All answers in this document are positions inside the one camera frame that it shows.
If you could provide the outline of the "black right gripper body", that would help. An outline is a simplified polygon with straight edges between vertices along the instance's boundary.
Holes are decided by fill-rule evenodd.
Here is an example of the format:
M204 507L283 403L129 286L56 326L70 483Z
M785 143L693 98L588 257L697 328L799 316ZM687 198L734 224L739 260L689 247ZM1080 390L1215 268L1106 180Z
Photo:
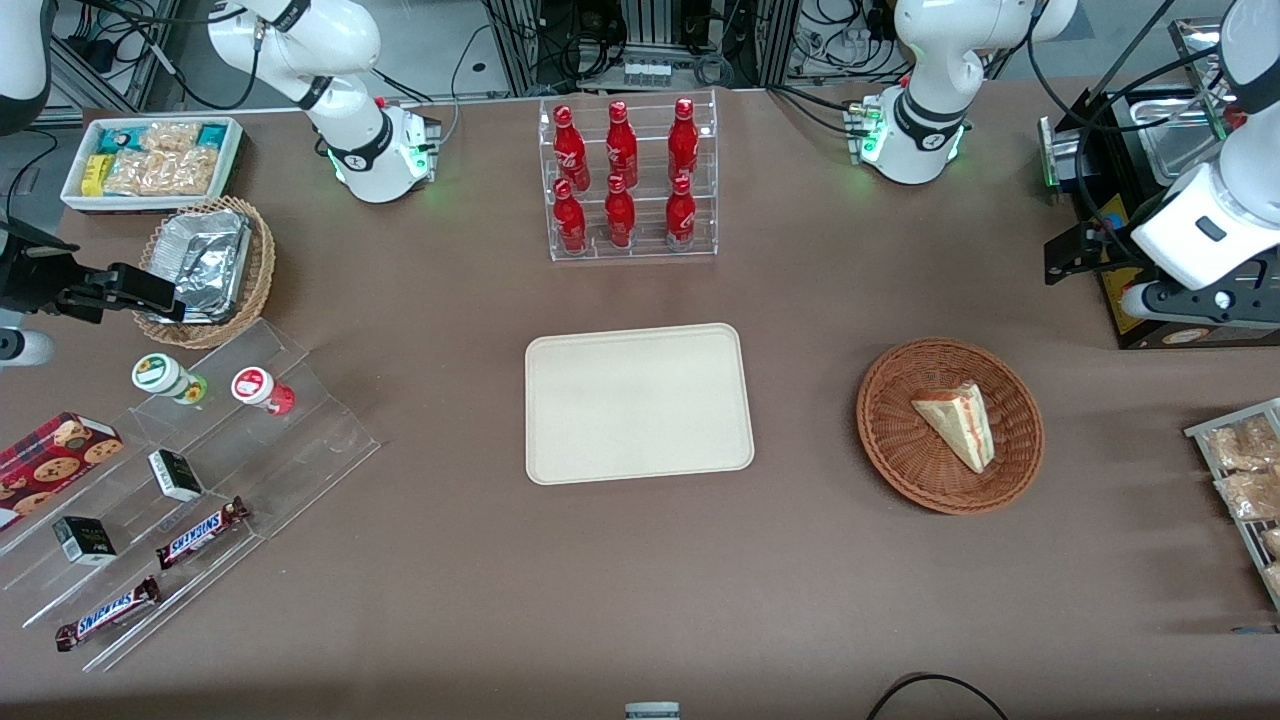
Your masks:
M81 282L81 247L20 220L1 223L1 307L33 314Z

